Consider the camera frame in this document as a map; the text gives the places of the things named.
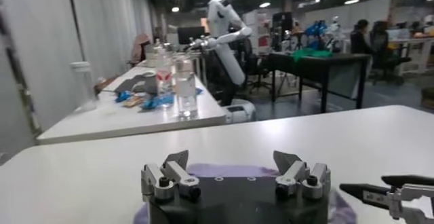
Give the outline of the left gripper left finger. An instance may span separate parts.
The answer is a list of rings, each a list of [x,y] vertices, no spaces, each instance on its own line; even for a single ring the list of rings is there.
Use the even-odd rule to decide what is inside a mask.
[[[200,195],[199,179],[186,171],[189,151],[169,154],[161,166],[145,164],[141,170],[141,190],[144,202],[153,198],[158,202],[169,202],[175,193],[196,202]]]

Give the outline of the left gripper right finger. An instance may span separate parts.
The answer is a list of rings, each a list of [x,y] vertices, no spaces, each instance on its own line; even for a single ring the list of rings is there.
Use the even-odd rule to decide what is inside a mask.
[[[298,193],[308,200],[328,197],[331,190],[331,170],[326,164],[316,163],[309,168],[297,155],[273,152],[273,159],[280,172],[275,178],[275,192],[279,199]]]

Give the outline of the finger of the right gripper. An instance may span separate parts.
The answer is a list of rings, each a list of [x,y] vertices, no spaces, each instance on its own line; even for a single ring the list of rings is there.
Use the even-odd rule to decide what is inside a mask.
[[[382,181],[391,186],[391,194],[399,197],[433,197],[433,178],[417,175],[382,176]]]
[[[403,202],[431,197],[429,185],[404,184],[392,190],[369,184],[341,184],[340,190],[364,204],[387,210],[395,220],[402,219],[408,224],[429,224],[431,222],[431,219],[421,209],[403,205]]]

